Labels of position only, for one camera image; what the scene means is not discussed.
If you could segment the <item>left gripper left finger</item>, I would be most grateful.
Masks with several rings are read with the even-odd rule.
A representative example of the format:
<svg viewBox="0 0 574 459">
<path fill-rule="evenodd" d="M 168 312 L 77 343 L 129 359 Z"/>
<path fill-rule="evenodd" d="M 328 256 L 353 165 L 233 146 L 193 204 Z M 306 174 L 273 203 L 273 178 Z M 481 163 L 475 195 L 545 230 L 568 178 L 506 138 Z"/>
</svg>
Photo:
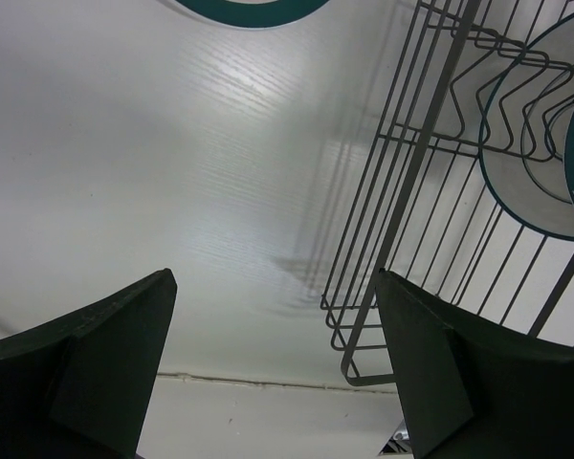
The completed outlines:
<svg viewBox="0 0 574 459">
<path fill-rule="evenodd" d="M 163 269 L 0 339 L 0 458 L 135 458 L 177 283 Z"/>
</svg>

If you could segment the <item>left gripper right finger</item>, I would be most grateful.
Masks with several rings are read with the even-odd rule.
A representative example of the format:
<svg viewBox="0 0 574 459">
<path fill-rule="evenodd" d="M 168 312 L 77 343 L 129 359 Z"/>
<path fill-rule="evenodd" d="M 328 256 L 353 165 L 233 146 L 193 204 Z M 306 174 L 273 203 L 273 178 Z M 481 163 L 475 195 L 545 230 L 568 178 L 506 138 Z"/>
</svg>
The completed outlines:
<svg viewBox="0 0 574 459">
<path fill-rule="evenodd" d="M 375 293 L 416 458 L 574 458 L 574 347 L 380 270 Z"/>
</svg>

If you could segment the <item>white plate dark rim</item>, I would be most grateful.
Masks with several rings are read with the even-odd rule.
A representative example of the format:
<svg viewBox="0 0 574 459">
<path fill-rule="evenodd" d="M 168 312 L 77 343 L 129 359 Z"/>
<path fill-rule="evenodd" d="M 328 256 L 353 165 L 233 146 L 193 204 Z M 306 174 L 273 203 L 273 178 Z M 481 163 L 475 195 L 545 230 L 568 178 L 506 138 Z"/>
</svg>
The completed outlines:
<svg viewBox="0 0 574 459">
<path fill-rule="evenodd" d="M 574 12 L 537 37 L 493 84 L 480 124 L 483 178 L 519 223 L 574 242 L 563 167 L 574 109 Z"/>
</svg>

